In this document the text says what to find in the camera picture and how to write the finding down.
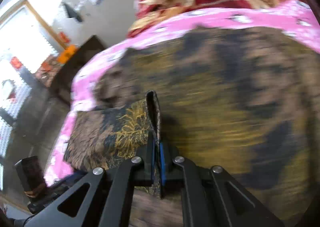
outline gray floor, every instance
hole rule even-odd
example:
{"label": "gray floor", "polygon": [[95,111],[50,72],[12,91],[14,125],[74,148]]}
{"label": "gray floor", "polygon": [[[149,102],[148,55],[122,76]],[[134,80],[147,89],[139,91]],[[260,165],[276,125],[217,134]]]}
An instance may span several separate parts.
{"label": "gray floor", "polygon": [[[81,0],[63,0],[77,6]],[[56,32],[64,31],[72,44],[83,44],[91,35],[97,35],[108,47],[126,38],[128,28],[135,20],[134,0],[103,0],[99,5],[87,1],[80,8],[84,22],[57,15],[53,24]]]}

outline pink bed sheet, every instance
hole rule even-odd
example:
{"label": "pink bed sheet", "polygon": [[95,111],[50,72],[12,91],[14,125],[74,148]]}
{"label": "pink bed sheet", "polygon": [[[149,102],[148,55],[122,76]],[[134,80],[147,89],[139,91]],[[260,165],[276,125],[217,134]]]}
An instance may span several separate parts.
{"label": "pink bed sheet", "polygon": [[181,37],[197,26],[231,29],[278,28],[285,35],[320,53],[320,26],[310,7],[300,1],[291,0],[277,8],[260,10],[201,9],[163,21],[135,38],[126,39],[98,53],[74,77],[71,88],[71,111],[65,119],[44,174],[48,185],[72,174],[73,170],[63,161],[63,155],[76,120],[76,113],[92,110],[96,106],[92,89],[105,71],[122,57],[128,47],[143,49],[162,41]]}

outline pink fabric with white spots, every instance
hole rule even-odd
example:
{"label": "pink fabric with white spots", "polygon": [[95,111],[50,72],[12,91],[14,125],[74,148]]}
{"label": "pink fabric with white spots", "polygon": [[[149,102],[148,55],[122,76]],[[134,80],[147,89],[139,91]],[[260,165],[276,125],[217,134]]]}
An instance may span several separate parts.
{"label": "pink fabric with white spots", "polygon": [[105,71],[122,57],[128,47],[143,49],[181,37],[197,26],[231,29],[278,28],[284,34],[320,53],[320,26],[316,17],[307,4],[295,0],[271,9],[207,8],[186,12],[163,21],[135,38],[126,39],[98,53],[77,73],[71,88],[71,111],[66,117],[45,171],[44,177],[48,185],[72,173],[70,165],[62,159],[76,120],[76,112],[89,111],[96,106],[92,89]]}

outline silver screw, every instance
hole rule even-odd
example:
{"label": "silver screw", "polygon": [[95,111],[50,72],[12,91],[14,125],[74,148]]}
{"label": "silver screw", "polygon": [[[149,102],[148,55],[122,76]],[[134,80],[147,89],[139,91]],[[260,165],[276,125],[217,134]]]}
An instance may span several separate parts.
{"label": "silver screw", "polygon": [[223,171],[223,168],[222,168],[221,166],[214,166],[214,167],[212,168],[212,171],[213,171],[214,173],[216,173],[216,174],[219,174],[219,173],[221,173],[221,172]]}
{"label": "silver screw", "polygon": [[181,156],[177,156],[174,158],[174,161],[176,163],[182,163],[184,161],[184,157],[181,157]]}
{"label": "silver screw", "polygon": [[142,159],[140,157],[133,157],[131,158],[131,162],[134,164],[138,164],[142,161]]}
{"label": "silver screw", "polygon": [[100,174],[103,173],[103,168],[101,168],[101,167],[96,167],[96,168],[93,170],[93,173],[94,173],[95,175],[100,175]]}

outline triangular cutout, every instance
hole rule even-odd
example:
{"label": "triangular cutout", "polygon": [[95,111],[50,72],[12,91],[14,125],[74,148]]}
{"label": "triangular cutout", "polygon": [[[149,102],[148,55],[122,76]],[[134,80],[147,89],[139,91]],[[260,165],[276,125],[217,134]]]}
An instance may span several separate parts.
{"label": "triangular cutout", "polygon": [[69,215],[70,217],[76,217],[79,208],[89,190],[90,185],[85,183],[66,200],[64,200],[59,206],[58,211]]}
{"label": "triangular cutout", "polygon": [[254,208],[254,203],[251,202],[233,183],[226,182],[225,187],[237,215],[242,215]]}

